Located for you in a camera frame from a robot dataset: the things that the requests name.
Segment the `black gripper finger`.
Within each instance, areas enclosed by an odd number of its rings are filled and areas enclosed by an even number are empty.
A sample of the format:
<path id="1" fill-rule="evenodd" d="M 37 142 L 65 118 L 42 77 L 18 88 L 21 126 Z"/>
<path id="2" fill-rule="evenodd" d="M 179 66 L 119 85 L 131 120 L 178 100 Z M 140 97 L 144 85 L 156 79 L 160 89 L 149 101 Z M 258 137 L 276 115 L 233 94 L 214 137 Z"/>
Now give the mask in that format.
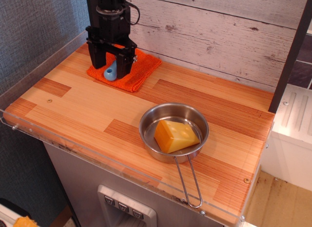
<path id="1" fill-rule="evenodd" d="M 106 65 L 106 51 L 102 44 L 87 42 L 92 65 L 95 69 L 102 68 Z"/>
<path id="2" fill-rule="evenodd" d="M 116 57 L 117 61 L 117 78 L 122 79 L 131 72 L 134 61 L 133 53 L 119 53 Z"/>

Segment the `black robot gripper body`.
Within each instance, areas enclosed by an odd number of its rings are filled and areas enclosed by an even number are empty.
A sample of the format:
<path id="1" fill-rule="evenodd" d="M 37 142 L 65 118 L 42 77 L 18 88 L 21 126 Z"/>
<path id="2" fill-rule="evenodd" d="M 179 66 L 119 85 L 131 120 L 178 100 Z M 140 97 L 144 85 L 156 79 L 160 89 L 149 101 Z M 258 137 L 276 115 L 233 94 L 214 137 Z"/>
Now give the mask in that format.
<path id="1" fill-rule="evenodd" d="M 88 26 L 87 41 L 102 44 L 106 53 L 117 56 L 119 53 L 133 53 L 137 45 L 129 38 L 131 28 L 131 10 L 129 6 L 118 6 L 115 10 L 96 7 L 98 27 Z"/>

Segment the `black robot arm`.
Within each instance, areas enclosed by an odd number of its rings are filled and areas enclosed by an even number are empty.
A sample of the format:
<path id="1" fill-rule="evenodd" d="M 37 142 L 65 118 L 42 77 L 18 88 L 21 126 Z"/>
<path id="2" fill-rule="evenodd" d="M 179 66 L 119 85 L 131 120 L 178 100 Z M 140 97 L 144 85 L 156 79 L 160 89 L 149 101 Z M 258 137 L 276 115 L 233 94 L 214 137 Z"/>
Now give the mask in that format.
<path id="1" fill-rule="evenodd" d="M 131 72 L 137 45 L 129 38 L 131 9 L 127 0 L 87 0 L 90 25 L 87 44 L 94 68 L 106 65 L 106 54 L 117 59 L 117 78 Z"/>

